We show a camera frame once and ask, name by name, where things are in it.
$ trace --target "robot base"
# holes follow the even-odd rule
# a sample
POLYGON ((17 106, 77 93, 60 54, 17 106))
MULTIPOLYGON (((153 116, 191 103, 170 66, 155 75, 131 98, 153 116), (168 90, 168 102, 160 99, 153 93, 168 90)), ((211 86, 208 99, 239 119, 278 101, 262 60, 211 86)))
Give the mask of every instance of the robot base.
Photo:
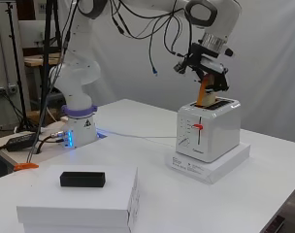
POLYGON ((64 132, 67 132, 64 138, 66 148, 79 148, 98 139, 93 115, 84 118, 69 117, 64 132))
POLYGON ((189 104, 178 112, 176 151, 213 162, 240 142, 241 104, 217 98, 209 107, 189 104))

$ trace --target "wall outlet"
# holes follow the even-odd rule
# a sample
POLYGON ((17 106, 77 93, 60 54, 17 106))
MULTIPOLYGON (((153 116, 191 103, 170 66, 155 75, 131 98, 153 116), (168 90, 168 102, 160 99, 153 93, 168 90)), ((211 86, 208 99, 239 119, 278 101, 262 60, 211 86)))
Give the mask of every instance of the wall outlet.
POLYGON ((0 95, 6 94, 6 89, 3 86, 0 86, 0 95))
POLYGON ((17 85, 16 84, 8 84, 8 89, 10 94, 17 93, 17 85))

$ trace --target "white cardboard box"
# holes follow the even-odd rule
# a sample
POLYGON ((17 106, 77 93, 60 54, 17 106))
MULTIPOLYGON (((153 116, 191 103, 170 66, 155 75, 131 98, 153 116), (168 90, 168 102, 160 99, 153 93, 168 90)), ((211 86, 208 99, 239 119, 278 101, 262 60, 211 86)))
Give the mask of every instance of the white cardboard box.
POLYGON ((139 198, 137 168, 51 166, 17 206, 17 215, 26 233, 45 229, 56 233, 128 233, 137 219, 139 198), (60 186, 63 172, 77 171, 105 172, 106 184, 103 188, 60 186))
POLYGON ((250 145, 240 143, 212 163, 205 163, 181 153, 168 154, 166 164, 203 183, 216 183, 249 158, 250 145))

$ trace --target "label sticker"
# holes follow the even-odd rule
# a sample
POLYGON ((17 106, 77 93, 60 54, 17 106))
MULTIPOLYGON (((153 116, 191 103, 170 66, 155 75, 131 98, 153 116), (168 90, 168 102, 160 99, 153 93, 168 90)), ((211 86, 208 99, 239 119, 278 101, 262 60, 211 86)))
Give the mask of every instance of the label sticker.
POLYGON ((176 156, 172 159, 172 167, 201 179, 206 178, 210 174, 209 170, 202 168, 195 162, 187 161, 187 159, 180 159, 176 156))
POLYGON ((85 126, 84 127, 88 127, 88 126, 90 126, 91 125, 91 123, 90 123, 90 121, 89 121, 89 119, 86 121, 86 123, 85 123, 85 126))

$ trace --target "red lever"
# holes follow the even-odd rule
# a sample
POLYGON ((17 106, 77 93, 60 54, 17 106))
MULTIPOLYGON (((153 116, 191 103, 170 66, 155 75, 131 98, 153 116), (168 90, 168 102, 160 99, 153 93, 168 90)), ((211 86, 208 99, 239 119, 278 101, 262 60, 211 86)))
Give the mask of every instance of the red lever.
POLYGON ((204 126, 202 124, 194 124, 193 125, 193 128, 197 128, 199 130, 203 130, 204 129, 204 126))

